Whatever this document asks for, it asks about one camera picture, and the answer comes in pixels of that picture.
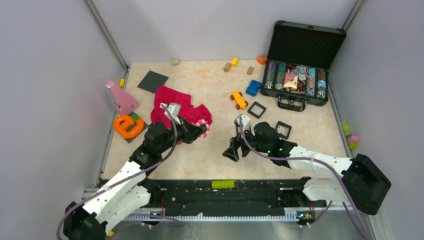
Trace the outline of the pink flower brooch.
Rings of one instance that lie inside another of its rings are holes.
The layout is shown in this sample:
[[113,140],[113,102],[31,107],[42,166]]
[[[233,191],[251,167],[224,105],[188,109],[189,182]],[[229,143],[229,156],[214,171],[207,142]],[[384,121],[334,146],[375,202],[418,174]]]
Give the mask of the pink flower brooch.
[[207,120],[200,119],[195,123],[196,126],[202,127],[203,133],[199,136],[200,138],[206,138],[210,132],[210,125]]

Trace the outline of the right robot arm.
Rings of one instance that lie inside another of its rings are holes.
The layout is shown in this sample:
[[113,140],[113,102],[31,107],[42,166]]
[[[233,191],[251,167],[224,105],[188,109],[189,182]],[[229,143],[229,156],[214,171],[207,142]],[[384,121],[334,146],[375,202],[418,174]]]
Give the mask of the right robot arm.
[[367,215],[380,210],[392,183],[379,167],[364,154],[355,157],[336,157],[308,150],[297,143],[281,139],[267,122],[250,129],[239,121],[235,123],[236,136],[222,153],[237,162],[250,152],[271,160],[275,165],[305,170],[319,175],[310,178],[293,192],[299,206],[311,201],[326,200],[349,203]]

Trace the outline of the white silver brooch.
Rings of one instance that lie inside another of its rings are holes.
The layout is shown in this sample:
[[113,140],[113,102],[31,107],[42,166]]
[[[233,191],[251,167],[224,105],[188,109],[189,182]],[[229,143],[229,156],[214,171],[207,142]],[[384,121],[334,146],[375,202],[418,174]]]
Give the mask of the white silver brooch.
[[289,131],[289,129],[287,127],[285,127],[285,126],[279,125],[277,127],[277,132],[279,134],[286,135],[288,131]]

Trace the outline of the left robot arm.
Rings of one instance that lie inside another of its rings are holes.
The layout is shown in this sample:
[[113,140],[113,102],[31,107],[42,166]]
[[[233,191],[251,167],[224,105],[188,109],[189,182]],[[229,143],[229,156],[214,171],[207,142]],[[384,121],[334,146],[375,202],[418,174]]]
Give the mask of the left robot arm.
[[150,124],[142,144],[124,166],[92,196],[72,202],[56,230],[57,239],[104,240],[108,233],[136,209],[154,207],[160,193],[148,175],[167,160],[177,143],[193,143],[205,134],[205,123],[189,123],[183,117],[167,128],[162,122]]

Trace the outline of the magenta garment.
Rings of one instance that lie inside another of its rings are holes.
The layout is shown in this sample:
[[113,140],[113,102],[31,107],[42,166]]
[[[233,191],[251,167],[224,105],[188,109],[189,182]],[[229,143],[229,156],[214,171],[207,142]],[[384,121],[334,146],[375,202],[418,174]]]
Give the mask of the magenta garment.
[[162,122],[167,128],[172,126],[171,120],[166,116],[165,110],[161,107],[161,104],[178,104],[180,110],[178,116],[185,118],[190,124],[200,126],[201,124],[206,125],[206,132],[200,137],[205,138],[209,131],[210,125],[213,122],[212,114],[204,104],[194,106],[191,103],[191,95],[179,92],[172,88],[164,85],[160,86],[154,96],[154,108],[150,114],[152,123]]

